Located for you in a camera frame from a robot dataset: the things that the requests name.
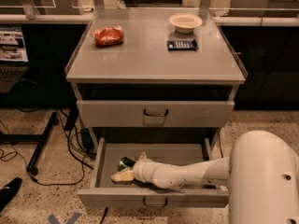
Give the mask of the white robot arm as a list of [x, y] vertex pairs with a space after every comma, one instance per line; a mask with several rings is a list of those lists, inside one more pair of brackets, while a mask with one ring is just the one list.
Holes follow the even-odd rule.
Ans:
[[235, 140], [228, 157], [178, 166], [142, 153], [111, 179], [135, 179], [161, 189], [210, 181], [229, 189], [230, 224], [299, 224], [298, 174], [299, 157], [284, 140], [249, 131]]

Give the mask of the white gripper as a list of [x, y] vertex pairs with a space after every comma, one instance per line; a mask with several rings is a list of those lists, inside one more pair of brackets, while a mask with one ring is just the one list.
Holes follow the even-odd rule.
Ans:
[[158, 165], [158, 162], [147, 159], [146, 152], [142, 151], [139, 156], [139, 161], [133, 166], [133, 171], [130, 168], [123, 169], [113, 174], [111, 179], [114, 182], [130, 182], [136, 179], [143, 183], [152, 183], [152, 176]]

